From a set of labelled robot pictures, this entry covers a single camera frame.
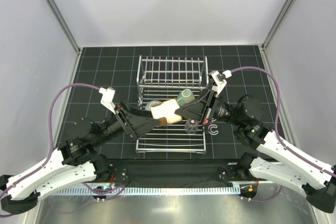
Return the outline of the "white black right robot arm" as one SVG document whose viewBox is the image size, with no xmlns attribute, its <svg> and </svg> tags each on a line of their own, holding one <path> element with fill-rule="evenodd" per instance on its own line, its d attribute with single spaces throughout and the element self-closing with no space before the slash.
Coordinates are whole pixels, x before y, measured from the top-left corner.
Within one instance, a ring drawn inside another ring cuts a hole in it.
<svg viewBox="0 0 336 224">
<path fill-rule="evenodd" d="M 301 194 L 317 209 L 334 212 L 335 166 L 311 157 L 278 137 L 274 129 L 265 127 L 264 113 L 256 99 L 245 95 L 232 106 L 214 91 L 205 89 L 195 98 L 191 90 L 185 89 L 177 96 L 177 103 L 175 114 L 204 125 L 211 119 L 235 125 L 234 135 L 243 145 L 279 162 L 275 165 L 244 153 L 234 168 L 240 179 L 273 181 Z"/>
</svg>

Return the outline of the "cream brown ceramic cup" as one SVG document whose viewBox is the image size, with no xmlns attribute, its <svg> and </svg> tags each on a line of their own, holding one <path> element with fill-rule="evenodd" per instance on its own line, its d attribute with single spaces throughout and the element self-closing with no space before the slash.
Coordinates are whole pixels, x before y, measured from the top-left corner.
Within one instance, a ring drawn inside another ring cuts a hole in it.
<svg viewBox="0 0 336 224">
<path fill-rule="evenodd" d="M 151 113 L 154 119 L 160 121 L 159 127 L 163 127 L 182 121 L 182 117 L 175 113 L 179 108 L 180 106 L 176 99 L 170 99 L 160 105 L 151 107 Z"/>
</svg>

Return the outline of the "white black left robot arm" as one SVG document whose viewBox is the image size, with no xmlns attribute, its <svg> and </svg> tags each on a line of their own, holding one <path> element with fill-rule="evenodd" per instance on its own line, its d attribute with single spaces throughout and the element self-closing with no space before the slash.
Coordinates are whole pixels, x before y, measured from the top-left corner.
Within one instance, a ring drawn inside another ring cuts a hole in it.
<svg viewBox="0 0 336 224">
<path fill-rule="evenodd" d="M 68 130 L 68 139 L 46 159 L 16 176 L 2 175 L 1 209 L 19 215 L 63 188 L 91 181 L 106 182 L 112 174 L 108 159 L 95 148 L 122 133 L 135 139 L 144 136 L 161 121 L 150 111 L 123 102 L 102 123 L 88 118 Z"/>
</svg>

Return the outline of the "clear glass mug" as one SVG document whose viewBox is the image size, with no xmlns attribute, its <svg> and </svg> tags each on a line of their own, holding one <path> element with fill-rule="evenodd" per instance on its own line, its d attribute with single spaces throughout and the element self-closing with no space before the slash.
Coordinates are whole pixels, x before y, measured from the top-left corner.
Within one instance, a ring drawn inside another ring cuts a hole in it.
<svg viewBox="0 0 336 224">
<path fill-rule="evenodd" d="M 152 100 L 152 101 L 150 101 L 150 102 L 148 102 L 148 103 L 146 104 L 146 106 L 145 106 L 145 110 L 146 110 L 146 111 L 151 111 L 151 108 L 152 108 L 152 107 L 154 107 L 154 106 L 158 106 L 158 105 L 160 105 L 160 104 L 162 104 L 161 101 L 159 101 L 159 100 Z"/>
</svg>

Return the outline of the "small clear shot glass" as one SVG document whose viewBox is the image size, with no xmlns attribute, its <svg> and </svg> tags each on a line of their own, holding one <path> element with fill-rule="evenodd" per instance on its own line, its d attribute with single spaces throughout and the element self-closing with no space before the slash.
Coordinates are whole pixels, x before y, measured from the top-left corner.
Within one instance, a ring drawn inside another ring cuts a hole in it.
<svg viewBox="0 0 336 224">
<path fill-rule="evenodd" d="M 188 119 L 185 123 L 184 130 L 187 134 L 196 134 L 198 131 L 198 121 Z"/>
</svg>

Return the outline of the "mint green ceramic mug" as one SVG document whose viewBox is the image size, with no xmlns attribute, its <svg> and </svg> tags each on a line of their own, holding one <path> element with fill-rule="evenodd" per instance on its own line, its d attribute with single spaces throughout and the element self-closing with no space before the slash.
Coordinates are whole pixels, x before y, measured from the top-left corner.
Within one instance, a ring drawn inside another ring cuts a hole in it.
<svg viewBox="0 0 336 224">
<path fill-rule="evenodd" d="M 195 100 L 195 95 L 190 89 L 182 90 L 176 97 L 177 104 L 182 107 Z"/>
</svg>

